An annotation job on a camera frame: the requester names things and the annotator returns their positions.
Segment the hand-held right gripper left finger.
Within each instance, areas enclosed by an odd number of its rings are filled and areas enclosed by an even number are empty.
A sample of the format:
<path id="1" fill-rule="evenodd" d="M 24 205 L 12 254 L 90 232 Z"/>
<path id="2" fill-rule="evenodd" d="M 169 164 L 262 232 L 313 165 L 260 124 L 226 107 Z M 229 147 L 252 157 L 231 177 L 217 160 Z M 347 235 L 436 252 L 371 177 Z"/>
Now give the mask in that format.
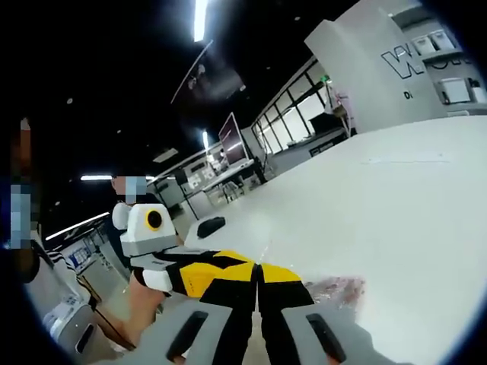
<path id="1" fill-rule="evenodd" d="M 256 265 L 245 262 L 216 275 L 202 298 L 163 314 L 144 332 L 128 364 L 241 364 L 252 332 Z"/>

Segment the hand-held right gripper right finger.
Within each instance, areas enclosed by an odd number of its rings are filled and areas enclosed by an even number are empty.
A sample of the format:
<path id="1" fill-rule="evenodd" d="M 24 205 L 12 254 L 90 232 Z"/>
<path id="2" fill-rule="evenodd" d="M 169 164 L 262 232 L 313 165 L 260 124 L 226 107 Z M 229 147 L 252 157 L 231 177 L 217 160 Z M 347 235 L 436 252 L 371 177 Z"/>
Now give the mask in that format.
<path id="1" fill-rule="evenodd" d="M 349 308 L 315 303 L 287 268 L 257 266 L 262 335 L 272 364 L 393 364 Z"/>

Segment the person's left hand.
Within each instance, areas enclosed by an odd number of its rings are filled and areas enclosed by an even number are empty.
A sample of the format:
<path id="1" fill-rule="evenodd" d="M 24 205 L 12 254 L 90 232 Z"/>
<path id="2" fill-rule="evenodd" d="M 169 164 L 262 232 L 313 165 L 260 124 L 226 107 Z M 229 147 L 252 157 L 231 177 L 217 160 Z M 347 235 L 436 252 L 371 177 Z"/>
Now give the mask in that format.
<path id="1" fill-rule="evenodd" d="M 134 270 L 129 281 L 128 321 L 133 335 L 142 333 L 155 322 L 159 306 L 168 298 L 165 292 L 146 287 L 138 278 L 138 271 Z"/>

